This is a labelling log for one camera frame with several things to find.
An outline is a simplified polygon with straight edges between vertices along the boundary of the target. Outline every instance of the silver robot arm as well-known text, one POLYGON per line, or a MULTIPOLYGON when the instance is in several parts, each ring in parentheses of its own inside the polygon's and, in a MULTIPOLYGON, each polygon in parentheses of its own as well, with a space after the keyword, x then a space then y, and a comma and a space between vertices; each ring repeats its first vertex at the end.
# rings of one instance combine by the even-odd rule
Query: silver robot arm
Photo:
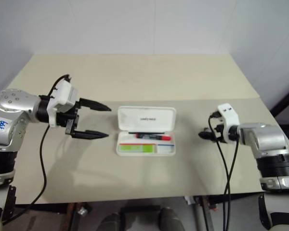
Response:
MULTIPOLYGON (((263 226, 272 231, 289 230, 289 148, 283 131, 263 123, 240 124, 228 103, 219 105, 211 117, 222 122, 215 128, 220 133, 218 141, 233 143, 239 138, 241 144, 251 147, 262 176, 261 187, 266 191, 258 200, 263 226)), ((215 141, 206 130, 199 136, 215 141)))
POLYGON ((0 92, 0 231, 2 221, 13 215, 16 188, 13 181, 15 158, 29 123, 44 122, 50 127, 66 128, 66 134, 79 139, 107 137, 98 131, 77 131, 78 109, 82 106, 97 111, 111 111, 106 105, 80 98, 70 84, 69 75, 60 77, 48 95, 35 96, 19 89, 0 92))

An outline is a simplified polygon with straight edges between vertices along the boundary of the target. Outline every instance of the white wall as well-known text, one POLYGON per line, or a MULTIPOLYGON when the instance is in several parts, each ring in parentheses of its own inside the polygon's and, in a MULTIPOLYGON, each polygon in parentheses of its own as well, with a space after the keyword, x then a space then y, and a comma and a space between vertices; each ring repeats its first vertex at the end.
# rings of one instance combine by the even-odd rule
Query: white wall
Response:
POLYGON ((230 53, 271 108, 289 91, 289 0, 0 0, 0 88, 33 53, 230 53))

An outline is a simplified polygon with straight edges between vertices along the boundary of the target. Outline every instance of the logo on pen case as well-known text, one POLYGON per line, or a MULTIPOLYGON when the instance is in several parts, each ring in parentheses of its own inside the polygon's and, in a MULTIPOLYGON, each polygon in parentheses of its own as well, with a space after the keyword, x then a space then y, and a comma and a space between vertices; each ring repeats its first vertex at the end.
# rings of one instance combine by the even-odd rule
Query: logo on pen case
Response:
POLYGON ((156 120, 156 118, 140 118, 140 120, 153 121, 156 120))

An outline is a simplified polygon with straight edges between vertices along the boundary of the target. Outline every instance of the table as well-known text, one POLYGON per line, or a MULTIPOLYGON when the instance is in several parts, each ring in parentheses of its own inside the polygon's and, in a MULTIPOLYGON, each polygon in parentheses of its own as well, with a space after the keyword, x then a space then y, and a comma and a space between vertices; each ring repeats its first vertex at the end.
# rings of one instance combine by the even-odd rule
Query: table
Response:
MULTIPOLYGON (((240 122, 277 124, 230 55, 34 55, 9 88, 47 94, 63 74, 79 97, 105 103, 112 112, 81 109, 79 130, 105 132, 100 140, 77 140, 51 129, 43 156, 48 185, 37 203, 120 200, 222 194, 226 178, 216 145, 198 137, 217 105, 230 103, 240 122), (173 157, 122 157, 115 152, 121 105, 169 106, 177 110, 173 157)), ((39 193, 39 143, 46 124, 30 124, 16 159, 17 203, 39 193)), ((234 145, 222 144, 227 163, 234 145)), ((259 192, 259 171, 249 147, 240 146, 232 193, 259 192)))

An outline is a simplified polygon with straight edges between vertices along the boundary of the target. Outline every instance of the cable connector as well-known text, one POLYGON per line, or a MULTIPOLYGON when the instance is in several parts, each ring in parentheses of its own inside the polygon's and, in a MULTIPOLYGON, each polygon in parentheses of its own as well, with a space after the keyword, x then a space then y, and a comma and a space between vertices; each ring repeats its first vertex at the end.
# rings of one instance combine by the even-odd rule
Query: cable connector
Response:
POLYGON ((219 111, 213 112, 210 115, 210 118, 219 118, 219 117, 222 117, 222 115, 221 115, 221 113, 219 111))

